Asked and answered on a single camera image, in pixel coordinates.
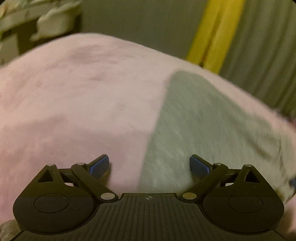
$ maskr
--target pink fabric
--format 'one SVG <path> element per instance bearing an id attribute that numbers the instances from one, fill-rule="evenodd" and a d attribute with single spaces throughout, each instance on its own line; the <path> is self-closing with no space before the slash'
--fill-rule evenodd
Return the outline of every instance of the pink fabric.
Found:
<path id="1" fill-rule="evenodd" d="M 218 75 L 113 37 L 73 35 L 0 68 L 0 223 L 13 218 L 14 200 L 47 163 L 68 168 L 108 154 L 107 186 L 133 192 L 166 83 L 178 70 L 205 77 L 296 147 L 288 123 Z M 296 197 L 286 207 L 296 230 L 295 205 Z"/>

